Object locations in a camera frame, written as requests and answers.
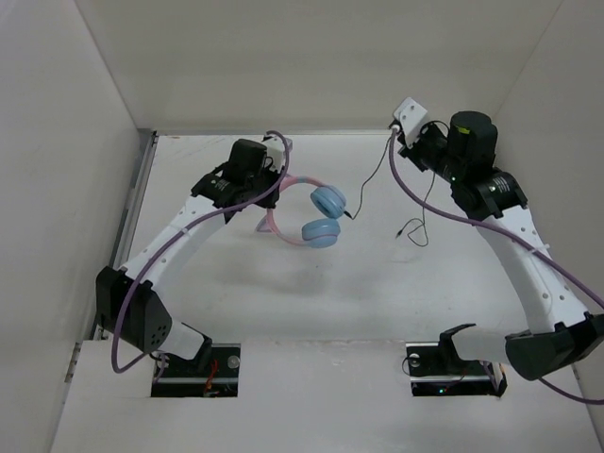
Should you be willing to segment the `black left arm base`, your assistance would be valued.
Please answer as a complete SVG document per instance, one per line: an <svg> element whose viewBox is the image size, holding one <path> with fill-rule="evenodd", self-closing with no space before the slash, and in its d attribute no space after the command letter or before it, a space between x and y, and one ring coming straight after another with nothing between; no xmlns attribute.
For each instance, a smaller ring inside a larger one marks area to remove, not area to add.
<svg viewBox="0 0 604 453"><path fill-rule="evenodd" d="M154 398L236 397L241 366L240 344L214 344L201 370L168 355L164 367L156 360L151 396Z"/></svg>

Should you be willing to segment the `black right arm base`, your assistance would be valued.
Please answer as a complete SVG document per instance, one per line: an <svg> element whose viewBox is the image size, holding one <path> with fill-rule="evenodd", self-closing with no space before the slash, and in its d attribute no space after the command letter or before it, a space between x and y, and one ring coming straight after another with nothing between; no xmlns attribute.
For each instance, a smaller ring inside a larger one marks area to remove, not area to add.
<svg viewBox="0 0 604 453"><path fill-rule="evenodd" d="M505 369L488 361L446 362L438 343L406 343L402 371L416 397L493 396L508 388Z"/></svg>

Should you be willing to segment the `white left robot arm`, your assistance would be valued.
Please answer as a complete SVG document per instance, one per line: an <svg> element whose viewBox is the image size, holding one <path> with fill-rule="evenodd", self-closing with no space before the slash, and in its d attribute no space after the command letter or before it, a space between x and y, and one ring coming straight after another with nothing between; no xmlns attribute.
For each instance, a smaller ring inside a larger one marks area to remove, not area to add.
<svg viewBox="0 0 604 453"><path fill-rule="evenodd" d="M239 139L226 161L203 175L168 225L138 255L104 267L95 280L96 323L112 335L110 360L118 362L120 343L178 358L190 374L205 372L211 361L210 337L181 321L166 291L201 245L249 206L272 208L288 173L292 143L277 131L259 142Z"/></svg>

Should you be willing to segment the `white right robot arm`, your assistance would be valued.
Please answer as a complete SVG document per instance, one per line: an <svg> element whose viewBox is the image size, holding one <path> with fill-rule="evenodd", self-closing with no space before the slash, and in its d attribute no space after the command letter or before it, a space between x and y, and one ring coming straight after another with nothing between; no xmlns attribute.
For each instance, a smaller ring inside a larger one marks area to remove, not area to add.
<svg viewBox="0 0 604 453"><path fill-rule="evenodd" d="M583 285L550 257L517 180L495 166L498 131L481 112L455 113L446 132L421 108L397 113L389 155L447 181L462 215L430 212L473 226L495 252L521 302L527 330L499 333L475 324L441 333L437 360L457 372L470 361L510 365L522 378L541 379L586 358L603 342L603 317L573 294Z"/></svg>

